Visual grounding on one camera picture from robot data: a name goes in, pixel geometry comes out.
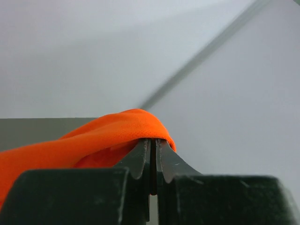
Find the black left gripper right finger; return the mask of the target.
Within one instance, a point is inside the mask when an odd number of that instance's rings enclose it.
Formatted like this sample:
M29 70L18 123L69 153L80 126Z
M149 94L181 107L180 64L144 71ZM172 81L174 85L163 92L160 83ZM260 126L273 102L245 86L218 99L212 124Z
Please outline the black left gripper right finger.
M156 140L161 225L297 225L291 193L273 176L204 175Z

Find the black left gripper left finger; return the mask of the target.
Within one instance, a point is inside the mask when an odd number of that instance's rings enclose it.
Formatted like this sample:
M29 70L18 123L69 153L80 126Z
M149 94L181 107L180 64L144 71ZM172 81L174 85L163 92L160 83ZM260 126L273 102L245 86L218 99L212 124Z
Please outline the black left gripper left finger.
M149 219L149 139L115 166L23 172L0 211L3 225L144 225Z

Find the orange t shirt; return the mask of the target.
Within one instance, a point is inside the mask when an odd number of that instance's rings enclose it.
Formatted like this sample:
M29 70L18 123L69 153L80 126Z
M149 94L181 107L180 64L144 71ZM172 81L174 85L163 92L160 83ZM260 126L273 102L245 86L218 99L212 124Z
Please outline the orange t shirt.
M32 169L105 168L125 157L141 138L175 142L153 114L131 109L108 114L61 138L5 150L0 154L0 202L17 177Z

